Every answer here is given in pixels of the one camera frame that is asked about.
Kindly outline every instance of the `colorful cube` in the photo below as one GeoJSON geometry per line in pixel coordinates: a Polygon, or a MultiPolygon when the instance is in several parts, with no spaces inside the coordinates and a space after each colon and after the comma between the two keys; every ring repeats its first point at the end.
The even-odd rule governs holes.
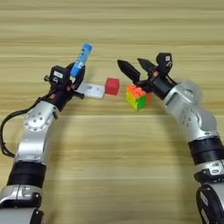
{"type": "Polygon", "coordinates": [[[129,85],[126,88],[126,100],[135,109],[145,108],[151,102],[152,94],[144,92],[140,87],[129,85]]]}

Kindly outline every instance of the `robotic arm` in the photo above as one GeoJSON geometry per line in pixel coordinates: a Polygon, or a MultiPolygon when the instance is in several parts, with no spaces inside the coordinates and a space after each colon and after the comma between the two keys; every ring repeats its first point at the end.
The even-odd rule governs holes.
{"type": "Polygon", "coordinates": [[[176,119],[195,164],[194,177],[200,184],[196,199],[202,223],[223,224],[224,146],[214,115],[201,107],[202,93],[195,83],[174,81],[168,75],[172,68],[170,53],[160,53],[157,66],[147,59],[138,61],[148,73],[147,80],[140,80],[140,73],[129,62],[117,62],[136,86],[146,93],[153,92],[163,101],[168,114],[176,119]]]}
{"type": "Polygon", "coordinates": [[[0,193],[0,217],[4,224],[44,224],[44,213],[39,211],[42,187],[49,157],[49,137],[55,120],[73,96],[83,99],[76,89],[81,84],[85,66],[78,72],[74,82],[70,73],[74,66],[54,66],[45,81],[51,88],[28,109],[8,115],[0,127],[0,145],[3,154],[14,158],[7,186],[0,193]],[[14,116],[25,114],[24,135],[17,153],[11,153],[3,139],[5,123],[14,116]]]}

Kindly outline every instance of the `blue marker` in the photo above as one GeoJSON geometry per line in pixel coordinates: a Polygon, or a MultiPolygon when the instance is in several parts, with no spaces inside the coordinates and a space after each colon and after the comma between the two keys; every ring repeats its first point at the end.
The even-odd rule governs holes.
{"type": "Polygon", "coordinates": [[[75,78],[78,72],[81,70],[83,66],[85,66],[86,61],[88,60],[88,55],[92,51],[92,46],[89,44],[84,44],[78,54],[76,61],[73,64],[73,68],[71,70],[71,75],[75,78]]]}

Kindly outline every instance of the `red cube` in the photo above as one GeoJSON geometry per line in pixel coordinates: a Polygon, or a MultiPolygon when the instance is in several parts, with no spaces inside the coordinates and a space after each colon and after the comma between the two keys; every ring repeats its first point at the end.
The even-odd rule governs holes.
{"type": "Polygon", "coordinates": [[[120,87],[120,83],[118,79],[115,78],[107,78],[105,84],[105,94],[107,95],[117,95],[120,87]]]}

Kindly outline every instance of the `wooden table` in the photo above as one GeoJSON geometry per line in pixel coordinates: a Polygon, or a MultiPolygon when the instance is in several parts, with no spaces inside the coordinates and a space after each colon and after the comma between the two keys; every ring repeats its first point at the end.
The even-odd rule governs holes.
{"type": "MultiPolygon", "coordinates": [[[[1,0],[1,120],[44,95],[43,77],[74,61],[83,42],[94,46],[85,82],[121,81],[118,96],[72,99],[57,121],[42,206],[47,223],[200,223],[193,161],[175,121],[157,97],[139,112],[130,107],[130,81],[116,60],[140,69],[138,57],[171,52],[171,76],[202,87],[223,137],[223,10],[222,0],[1,0]]],[[[14,151],[22,118],[5,129],[14,151]]],[[[11,163],[0,157],[1,187],[11,163]]]]}

